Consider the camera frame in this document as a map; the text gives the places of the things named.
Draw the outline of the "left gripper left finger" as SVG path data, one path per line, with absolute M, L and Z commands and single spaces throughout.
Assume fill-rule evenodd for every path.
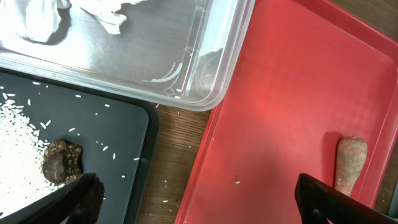
M 2 224 L 95 224 L 104 199 L 104 183 L 85 173 L 44 198 L 1 218 Z

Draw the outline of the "white tissue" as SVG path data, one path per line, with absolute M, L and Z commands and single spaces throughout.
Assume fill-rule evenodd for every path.
M 2 0 L 1 33 L 46 43 L 62 21 L 58 11 L 70 6 L 69 0 Z
M 145 0 L 74 0 L 73 5 L 91 14 L 111 35 L 120 35 L 127 16 L 118 13 L 125 4 L 136 5 Z

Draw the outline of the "brown carrot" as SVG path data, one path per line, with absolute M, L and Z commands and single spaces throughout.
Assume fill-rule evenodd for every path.
M 340 139 L 337 145 L 334 188 L 350 196 L 368 153 L 365 140 L 355 136 Z

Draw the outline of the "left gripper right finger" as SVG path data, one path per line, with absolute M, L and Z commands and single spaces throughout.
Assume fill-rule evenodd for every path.
M 294 196 L 305 224 L 397 224 L 396 218 L 378 213 L 306 173 L 299 174 Z

